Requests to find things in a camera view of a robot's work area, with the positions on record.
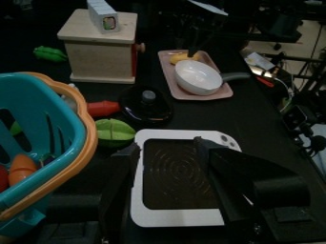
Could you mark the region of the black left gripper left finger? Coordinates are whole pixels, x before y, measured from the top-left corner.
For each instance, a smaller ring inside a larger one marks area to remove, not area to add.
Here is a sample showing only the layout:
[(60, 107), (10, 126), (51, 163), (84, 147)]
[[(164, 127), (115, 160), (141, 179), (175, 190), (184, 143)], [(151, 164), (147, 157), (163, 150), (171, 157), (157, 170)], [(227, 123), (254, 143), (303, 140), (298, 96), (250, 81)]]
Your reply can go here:
[(111, 155), (111, 177), (97, 205), (100, 244), (123, 244), (121, 235), (140, 147), (132, 143)]

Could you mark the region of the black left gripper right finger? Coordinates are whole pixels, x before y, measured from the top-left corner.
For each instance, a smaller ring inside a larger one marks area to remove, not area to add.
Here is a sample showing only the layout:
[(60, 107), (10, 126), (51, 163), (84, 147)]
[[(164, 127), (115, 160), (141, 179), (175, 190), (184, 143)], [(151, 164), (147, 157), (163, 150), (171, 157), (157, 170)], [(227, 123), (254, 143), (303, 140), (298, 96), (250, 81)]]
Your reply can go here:
[(302, 176), (202, 137), (194, 139), (194, 146), (231, 244), (310, 241), (311, 195)]

